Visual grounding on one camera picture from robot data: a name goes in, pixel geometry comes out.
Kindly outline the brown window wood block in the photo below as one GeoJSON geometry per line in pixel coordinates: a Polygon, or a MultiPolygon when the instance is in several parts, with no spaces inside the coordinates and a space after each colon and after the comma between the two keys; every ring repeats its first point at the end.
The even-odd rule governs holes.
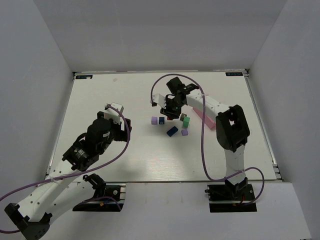
{"type": "Polygon", "coordinates": [[[185,118],[186,116],[187,116],[186,114],[182,113],[182,114],[180,115],[180,120],[181,120],[181,121],[184,121],[184,118],[185,118]]]}

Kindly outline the small dark blue wood cube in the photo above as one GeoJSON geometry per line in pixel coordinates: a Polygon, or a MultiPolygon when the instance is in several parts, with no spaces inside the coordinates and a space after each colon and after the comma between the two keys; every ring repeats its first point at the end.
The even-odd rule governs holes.
{"type": "Polygon", "coordinates": [[[159,125],[164,125],[165,124],[165,118],[164,117],[159,117],[158,118],[158,124],[159,125]]]}

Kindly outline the green hospital wood block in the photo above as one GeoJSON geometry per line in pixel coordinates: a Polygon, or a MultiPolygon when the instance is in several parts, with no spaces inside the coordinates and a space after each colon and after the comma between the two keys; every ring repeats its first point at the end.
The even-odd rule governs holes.
{"type": "Polygon", "coordinates": [[[182,127],[187,129],[189,127],[189,124],[190,124],[190,118],[188,116],[185,116],[182,121],[182,127]]]}

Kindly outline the large lilac wood block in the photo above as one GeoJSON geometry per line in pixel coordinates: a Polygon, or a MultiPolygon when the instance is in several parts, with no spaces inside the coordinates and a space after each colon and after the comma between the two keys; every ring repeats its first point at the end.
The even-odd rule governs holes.
{"type": "Polygon", "coordinates": [[[158,124],[158,118],[156,116],[151,117],[151,124],[152,125],[157,125],[158,124]]]}

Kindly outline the dark blue wood block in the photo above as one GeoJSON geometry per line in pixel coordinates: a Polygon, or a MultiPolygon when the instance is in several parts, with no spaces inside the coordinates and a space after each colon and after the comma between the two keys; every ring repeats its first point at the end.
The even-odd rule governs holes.
{"type": "Polygon", "coordinates": [[[169,136],[169,137],[172,137],[174,134],[176,134],[178,132],[178,128],[176,126],[173,126],[172,128],[170,128],[166,134],[169,136]]]}

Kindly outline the small lilac wood block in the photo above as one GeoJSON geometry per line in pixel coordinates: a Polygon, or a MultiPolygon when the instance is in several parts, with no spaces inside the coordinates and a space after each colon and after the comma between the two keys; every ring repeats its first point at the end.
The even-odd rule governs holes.
{"type": "Polygon", "coordinates": [[[187,129],[182,129],[181,130],[181,135],[182,136],[187,136],[189,133],[188,133],[188,130],[187,129]]]}

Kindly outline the pink plastic box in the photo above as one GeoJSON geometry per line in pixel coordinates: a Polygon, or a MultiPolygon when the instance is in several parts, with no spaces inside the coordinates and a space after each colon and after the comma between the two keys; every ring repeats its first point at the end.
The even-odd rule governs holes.
{"type": "MultiPolygon", "coordinates": [[[[200,119],[202,120],[203,119],[203,113],[196,109],[196,108],[192,108],[192,110],[200,117],[200,119]]],[[[205,116],[205,119],[204,119],[204,124],[210,129],[210,130],[213,130],[216,128],[216,123],[213,119],[211,119],[209,116],[205,116]]]]}

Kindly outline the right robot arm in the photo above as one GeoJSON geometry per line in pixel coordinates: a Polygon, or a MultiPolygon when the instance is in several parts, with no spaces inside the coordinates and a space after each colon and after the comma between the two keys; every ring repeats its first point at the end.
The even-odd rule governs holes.
{"type": "Polygon", "coordinates": [[[239,105],[225,105],[206,95],[202,88],[194,83],[188,85],[176,76],[166,84],[171,96],[155,94],[151,98],[153,106],[161,106],[160,113],[170,120],[178,119],[183,106],[190,106],[215,122],[216,139],[224,149],[226,173],[222,180],[229,195],[236,198],[247,186],[244,151],[250,136],[249,126],[239,105]]]}

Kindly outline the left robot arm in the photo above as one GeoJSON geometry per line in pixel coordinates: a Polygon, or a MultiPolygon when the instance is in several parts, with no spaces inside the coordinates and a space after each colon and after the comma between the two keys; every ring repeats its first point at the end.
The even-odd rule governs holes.
{"type": "Polygon", "coordinates": [[[9,203],[4,211],[26,240],[39,240],[50,225],[80,200],[102,198],[106,182],[94,173],[96,163],[112,142],[130,141],[131,120],[112,110],[98,112],[97,118],[80,134],[61,161],[42,182],[18,203],[9,203]],[[93,193],[81,198],[85,190],[93,193]]]}

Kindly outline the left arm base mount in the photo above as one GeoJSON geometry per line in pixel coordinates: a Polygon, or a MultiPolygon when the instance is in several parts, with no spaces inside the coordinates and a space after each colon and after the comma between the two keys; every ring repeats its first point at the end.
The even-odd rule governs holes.
{"type": "Polygon", "coordinates": [[[93,173],[82,177],[93,190],[90,198],[77,204],[73,212],[120,212],[125,203],[126,184],[107,183],[99,175],[93,173]]]}

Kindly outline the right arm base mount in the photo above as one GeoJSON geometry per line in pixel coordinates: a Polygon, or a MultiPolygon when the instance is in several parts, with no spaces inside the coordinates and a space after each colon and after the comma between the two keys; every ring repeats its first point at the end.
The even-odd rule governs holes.
{"type": "Polygon", "coordinates": [[[249,202],[255,199],[253,186],[248,184],[236,196],[227,191],[222,184],[211,184],[204,192],[208,196],[211,213],[253,213],[257,212],[256,203],[249,202]]]}

